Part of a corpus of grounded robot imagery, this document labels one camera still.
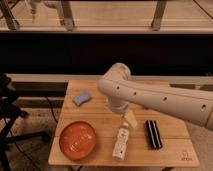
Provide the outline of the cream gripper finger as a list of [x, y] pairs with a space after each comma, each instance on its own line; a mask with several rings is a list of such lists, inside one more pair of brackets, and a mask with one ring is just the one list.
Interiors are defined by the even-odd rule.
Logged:
[[132, 110], [128, 110], [124, 114], [125, 120], [130, 124], [133, 129], [136, 129], [138, 126], [137, 120], [135, 118], [134, 112]]

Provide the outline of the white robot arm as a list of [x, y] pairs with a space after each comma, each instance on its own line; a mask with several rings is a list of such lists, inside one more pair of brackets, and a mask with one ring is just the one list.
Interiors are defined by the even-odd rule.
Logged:
[[115, 113], [125, 113], [131, 102], [213, 131], [213, 92], [136, 83], [123, 63], [115, 63], [97, 88]]

